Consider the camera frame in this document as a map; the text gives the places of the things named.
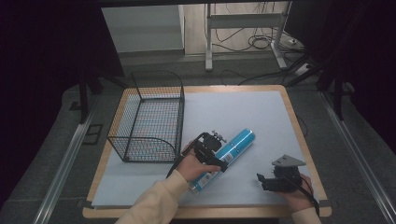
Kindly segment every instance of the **beige sleeve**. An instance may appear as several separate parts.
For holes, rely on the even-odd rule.
[[[314,207],[310,207],[291,214],[295,224],[320,224],[320,219]]]
[[[117,224],[169,223],[178,208],[178,199],[186,192],[189,184],[177,171],[162,181],[157,181],[146,190],[126,211]]]

